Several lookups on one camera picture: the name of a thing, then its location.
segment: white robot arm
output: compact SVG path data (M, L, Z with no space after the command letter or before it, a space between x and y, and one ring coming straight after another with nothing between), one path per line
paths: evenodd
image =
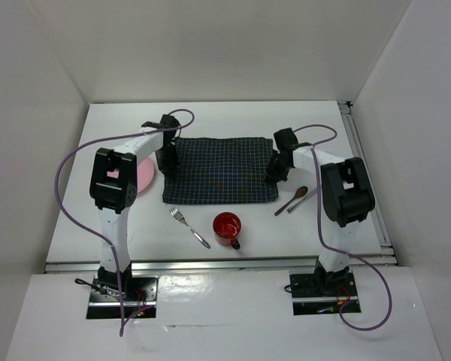
M89 191L98 208L102 234L115 246L119 260L118 271L126 290L132 279L127 248L127 219L129 209L137 197L137 166L153 152L156 152L159 170L166 177L175 177L179 165L173 143L175 131L149 135L145 133L161 128L173 129L179 125L175 117L164 115L160 123L143 124L141 133L144 135L132 138L114 149L100 148L95 154ZM117 177L109 175L112 171L118 171ZM117 288L114 255L105 243L102 245L98 280L103 285Z
M287 181L291 168L316 174L311 144L299 144L292 129L274 133L277 149L266 169L266 180ZM344 159L315 150L321 172L322 207L330 221L331 237L324 240L334 248L323 248L316 262L316 282L324 293L336 290L349 272L349 256L363 220L374 209L375 200L362 159Z
M333 156L329 153L316 150L317 160L319 166L327 164L344 163L345 159L339 156ZM292 152L294 168L304 169L312 174L316 174L314 166L313 154L310 147L298 148ZM338 223L331 222L332 233L330 239L325 240L326 243L338 250L343 250L347 253L351 252L356 233L360 227L360 222L351 222L344 227L339 226ZM341 254L328 250L321 249L319 253L319 263L326 272L340 272L349 265L349 257L346 254Z

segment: white tabletop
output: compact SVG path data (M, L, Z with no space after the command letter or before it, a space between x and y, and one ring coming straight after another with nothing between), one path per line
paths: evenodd
M167 275L159 279L157 317L134 320L119 337L119 320L86 320L92 275L34 275L7 361L126 359L155 361L341 360L440 361L428 316L408 268L380 267L392 314L380 329L349 329L337 314L293 316L286 271ZM354 270L362 312L372 326L387 310L374 271Z
M164 113L176 108L194 111L196 121L182 131L183 138L273 138L282 128L298 128L322 123L334 127L339 136L319 149L336 156L353 156L336 102L204 102L91 105L80 143L96 138L137 132L145 121L160 121ZM182 123L188 114L177 114ZM299 141L317 141L329 136L325 129L304 130ZM100 229L97 208L89 196L89 182L95 152L114 147L121 141L96 144L80 151L74 160L65 192L66 208L80 222ZM162 202L164 177L156 169L152 184L140 194L129 215L129 252L133 260L230 259L282 256L316 256L320 244L316 231L316 197L292 214L279 217L274 212L289 201L299 186L315 187L315 178L293 169L289 180L278 183L277 202L261 205L179 206L188 223L211 244L206 249L192 233L169 214ZM239 236L241 250L218 245L213 238L212 221L221 212L236 213L243 224ZM327 232L327 220L324 221ZM101 241L78 229L61 213L57 220L48 262L88 262L100 260ZM380 243L371 217L363 224L353 249L355 253L379 254Z

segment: blue checkered cloth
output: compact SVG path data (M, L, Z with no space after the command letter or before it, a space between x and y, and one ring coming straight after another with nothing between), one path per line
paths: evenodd
M162 200L174 205L236 205L273 202L276 184L265 183L272 139L179 138L180 167L166 178Z

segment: wooden spoon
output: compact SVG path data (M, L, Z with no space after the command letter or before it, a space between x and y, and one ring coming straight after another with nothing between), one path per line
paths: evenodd
M298 190L295 191L295 195L292 197L292 199L290 201L288 201L284 206L279 208L277 210L277 212L274 213L274 216L278 216L279 214L281 214L282 211L285 210L287 208L287 206L291 204L291 202L295 201L298 198L304 197L306 194L307 194L307 187L306 186L299 187Z

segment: red cup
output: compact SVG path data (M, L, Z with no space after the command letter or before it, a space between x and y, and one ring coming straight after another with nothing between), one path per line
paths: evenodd
M213 220L212 228L218 244L235 250L241 248L238 235L242 224L238 216L230 212L221 213Z

